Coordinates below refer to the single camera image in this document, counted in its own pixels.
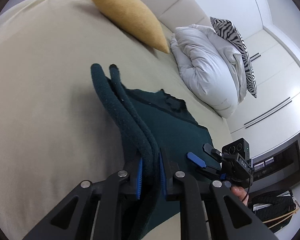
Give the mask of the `person's right hand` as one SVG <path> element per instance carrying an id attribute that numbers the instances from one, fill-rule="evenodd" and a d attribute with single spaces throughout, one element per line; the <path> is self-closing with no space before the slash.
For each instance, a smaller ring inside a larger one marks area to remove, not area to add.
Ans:
<path id="1" fill-rule="evenodd" d="M 245 191 L 245 189 L 238 186 L 232 186 L 231 191 L 245 206 L 247 206 L 249 194 Z"/>

